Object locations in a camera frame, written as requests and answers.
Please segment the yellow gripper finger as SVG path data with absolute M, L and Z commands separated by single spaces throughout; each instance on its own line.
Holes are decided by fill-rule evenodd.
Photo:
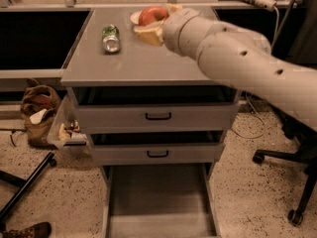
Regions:
M 163 44 L 162 21 L 150 23 L 146 26 L 136 26 L 133 31 L 144 43 L 160 47 Z
M 164 8 L 167 10 L 169 14 L 172 14 L 182 8 L 179 4 L 165 3 Z

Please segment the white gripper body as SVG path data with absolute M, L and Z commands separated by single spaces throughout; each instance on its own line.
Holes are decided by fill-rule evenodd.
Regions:
M 195 58 L 199 45 L 204 40 L 212 21 L 191 8 L 171 14 L 162 25 L 165 46 L 182 56 Z

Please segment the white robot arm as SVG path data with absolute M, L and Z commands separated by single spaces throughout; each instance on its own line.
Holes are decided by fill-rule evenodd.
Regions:
M 252 93 L 317 130 L 317 71 L 273 57 L 262 34 L 171 4 L 149 6 L 130 20 L 143 42 L 195 60 L 211 80 Z

